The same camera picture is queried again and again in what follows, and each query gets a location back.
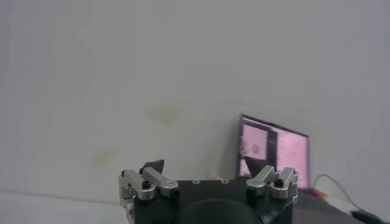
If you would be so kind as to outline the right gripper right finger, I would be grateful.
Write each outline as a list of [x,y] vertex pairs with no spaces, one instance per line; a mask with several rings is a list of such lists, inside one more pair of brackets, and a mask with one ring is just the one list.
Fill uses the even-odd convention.
[[256,197],[263,196],[266,191],[276,200],[291,199],[298,201],[298,173],[294,168],[285,167],[281,172],[265,160],[246,156],[245,163],[252,178],[246,186],[254,191]]

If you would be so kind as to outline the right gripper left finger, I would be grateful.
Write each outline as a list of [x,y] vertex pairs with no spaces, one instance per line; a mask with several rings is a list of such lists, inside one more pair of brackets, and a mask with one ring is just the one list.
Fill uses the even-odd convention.
[[134,200],[151,201],[160,195],[177,199],[180,197],[179,182],[162,174],[163,159],[147,162],[139,171],[123,170],[118,177],[119,204],[128,212],[134,210]]

